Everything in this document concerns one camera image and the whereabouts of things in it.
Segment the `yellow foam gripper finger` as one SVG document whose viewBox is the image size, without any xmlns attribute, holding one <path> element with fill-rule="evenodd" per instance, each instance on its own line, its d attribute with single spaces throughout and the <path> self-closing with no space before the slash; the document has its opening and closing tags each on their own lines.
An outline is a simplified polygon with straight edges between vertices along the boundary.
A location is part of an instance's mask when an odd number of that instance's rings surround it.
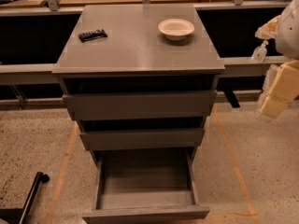
<svg viewBox="0 0 299 224">
<path fill-rule="evenodd" d="M 258 100 L 259 112 L 276 118 L 299 95 L 299 61 L 271 64 Z"/>
</svg>

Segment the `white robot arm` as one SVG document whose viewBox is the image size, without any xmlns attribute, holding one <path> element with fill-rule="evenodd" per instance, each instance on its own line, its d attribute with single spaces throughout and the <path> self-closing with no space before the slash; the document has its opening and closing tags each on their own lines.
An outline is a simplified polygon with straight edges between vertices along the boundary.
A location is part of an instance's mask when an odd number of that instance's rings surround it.
<svg viewBox="0 0 299 224">
<path fill-rule="evenodd" d="M 276 51 L 290 59 L 270 66 L 259 97 L 259 112 L 276 118 L 299 95 L 299 0 L 292 0 L 280 15 L 260 27 L 255 36 L 274 38 Z"/>
</svg>

